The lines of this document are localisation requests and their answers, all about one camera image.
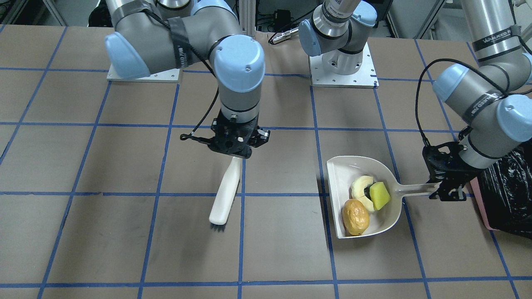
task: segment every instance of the gray tape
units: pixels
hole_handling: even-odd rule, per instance
[[[189,65],[196,63],[196,57],[190,49],[190,41],[188,40],[187,30],[181,17],[168,19],[170,25],[170,32],[173,43],[173,53],[176,56],[176,68],[186,68]]]
[[[113,27],[117,27],[118,22],[122,20],[123,18],[129,16],[130,14],[134,14],[137,12],[141,12],[145,9],[148,9],[154,13],[158,14],[157,7],[152,5],[152,3],[144,0],[134,0],[132,2],[125,3],[121,7],[117,8],[113,12],[113,15],[111,16],[111,21],[113,23]]]
[[[472,123],[473,119],[477,117],[478,114],[484,108],[493,104],[496,100],[500,99],[502,95],[495,89],[482,94],[478,99],[476,99],[464,112],[462,118],[466,123]]]

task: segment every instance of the black trash bag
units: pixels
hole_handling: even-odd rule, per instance
[[[90,13],[89,27],[113,27],[106,1],[100,1],[98,7]]]
[[[532,239],[532,141],[522,143],[478,176],[492,228]]]

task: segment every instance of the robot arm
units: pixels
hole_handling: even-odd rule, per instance
[[[508,95],[532,79],[532,55],[521,50],[508,1],[462,1],[462,7],[475,40],[478,70],[503,90],[459,64],[434,83],[438,98],[470,127],[459,143],[423,149],[430,181],[442,182],[431,197],[442,201],[465,200],[464,184],[532,138],[532,102],[524,95]],[[441,152],[443,147],[449,153]]]
[[[322,60],[330,71],[354,74],[376,19],[377,12],[364,1],[325,0],[310,19],[300,23],[301,46],[308,56],[326,53]]]
[[[117,74],[140,78],[208,59],[218,80],[222,108],[211,126],[214,137],[189,138],[215,152],[249,158],[250,146],[258,147],[269,139],[269,131],[257,125],[265,73],[262,47],[241,34],[225,1],[157,3],[107,0],[115,32],[105,38],[105,46]],[[169,18],[185,9],[190,16]]]

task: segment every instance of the black cable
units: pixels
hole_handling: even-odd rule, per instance
[[[203,115],[203,117],[201,118],[201,120],[199,121],[199,123],[194,127],[194,129],[192,129],[192,132],[190,132],[189,134],[181,134],[179,136],[179,139],[181,140],[187,140],[189,139],[193,134],[194,132],[201,126],[201,124],[203,123],[203,121],[207,118],[207,115],[211,112],[212,110],[212,107],[214,106],[214,104],[216,103],[216,99],[218,98],[218,93],[219,93],[219,90],[218,88],[216,89],[216,94],[214,95],[214,99],[212,99],[212,102],[211,102],[211,105],[209,106],[209,108],[207,109],[207,112],[205,112],[205,114]]]
[[[508,0],[508,5],[510,6],[510,12],[512,13],[513,23],[514,23],[514,24],[517,24],[516,13],[515,13],[515,11],[513,10],[513,3],[512,3],[512,0]],[[532,51],[531,51],[530,48],[527,46],[527,44],[525,43],[525,41],[523,40],[523,38],[522,38],[521,36],[518,36],[518,38],[519,38],[519,43],[521,43],[521,46],[523,46],[523,48],[525,48],[525,50],[526,50],[529,54],[532,54]]]
[[[299,21],[300,19],[306,17],[309,13],[312,13],[315,9],[316,9],[316,7],[314,7],[314,8],[313,8],[311,11],[309,11],[308,13],[305,13],[304,15],[300,16],[299,18],[295,19],[294,21],[291,21],[290,23],[288,23],[288,24],[284,25],[283,27],[281,27],[279,30],[277,30],[277,31],[276,31],[276,32],[270,37],[270,39],[268,39],[268,43],[271,44],[271,45],[276,45],[276,44],[273,43],[273,38],[275,37],[275,35],[277,35],[278,33],[282,32],[282,31],[283,31],[284,29],[286,29],[287,27],[292,26],[292,24],[294,24],[295,22]]]
[[[170,25],[166,24],[157,14],[155,14],[149,9],[144,9],[142,11],[146,13],[148,16],[151,16],[152,19],[157,21],[159,24],[163,25],[166,29],[168,29],[168,31],[171,31]],[[178,34],[176,32],[173,32],[173,34],[177,34],[179,37],[186,39],[185,36],[182,36],[181,34]],[[191,44],[188,44],[188,46],[190,47],[190,50],[192,51],[192,53],[194,53],[194,55],[196,55],[196,57],[198,57],[199,60],[201,60],[201,62],[205,65],[205,67],[207,67],[209,72],[211,72],[211,74],[216,78],[216,75],[214,74],[214,71],[212,70],[211,66],[206,62],[206,60],[201,56],[201,54]]]
[[[429,67],[431,67],[433,64],[435,63],[438,63],[438,62],[453,62],[453,63],[457,63],[457,64],[460,64],[468,69],[470,69],[471,71],[473,71],[475,74],[479,75],[482,79],[486,80],[488,83],[490,83],[493,87],[495,87],[504,97],[507,97],[508,96],[508,93],[502,88],[500,87],[499,85],[497,85],[495,82],[493,82],[491,79],[489,79],[486,75],[484,75],[483,73],[481,73],[479,70],[473,68],[472,66],[468,65],[467,63],[464,63],[462,61],[459,61],[459,60],[456,60],[456,59],[448,59],[448,58],[442,58],[442,59],[436,59],[434,61],[432,61],[431,63],[429,63],[422,71],[421,73],[421,76],[419,76],[419,80],[418,80],[418,87],[415,91],[415,109],[414,109],[414,112],[415,112],[415,121],[416,123],[418,124],[418,129],[419,129],[419,133],[421,134],[421,139],[423,139],[423,143],[425,144],[425,146],[430,146],[430,142],[429,142],[429,139],[427,138],[427,136],[425,135],[425,132],[423,132],[423,129],[421,128],[421,123],[419,122],[419,112],[418,112],[418,106],[419,106],[419,90],[421,89],[421,82],[423,81],[423,76],[425,75],[425,73],[428,71]]]
[[[166,29],[168,29],[168,31],[171,31],[170,25],[165,23],[157,14],[155,14],[152,11],[150,11],[149,9],[145,9],[145,10],[143,10],[143,12],[146,13],[148,16],[152,17],[155,21],[157,21],[161,25],[163,25]],[[196,55],[203,62],[203,64],[205,64],[205,66],[208,68],[208,70],[211,72],[211,74],[216,78],[216,75],[214,74],[214,71],[212,70],[210,65],[205,61],[205,59],[203,59],[203,57],[198,53],[198,51],[191,44],[188,44],[188,46],[190,47],[190,50],[192,51],[192,53],[194,53],[194,55]],[[181,134],[181,136],[179,136],[179,139],[187,140],[201,126],[201,124],[203,123],[203,121],[205,120],[205,118],[207,117],[209,112],[211,112],[212,107],[216,103],[216,99],[218,98],[218,93],[219,93],[219,89],[217,88],[216,89],[216,94],[214,95],[214,99],[212,100],[211,105],[209,106],[209,108],[207,109],[207,112],[203,115],[203,117],[201,118],[199,123],[194,127],[192,132],[190,132],[190,134]]]

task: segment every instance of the white brush handle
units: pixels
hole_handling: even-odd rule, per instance
[[[209,215],[210,223],[214,225],[226,224],[241,174],[242,158],[233,157],[226,173],[223,175],[218,193],[216,193],[211,214]]]

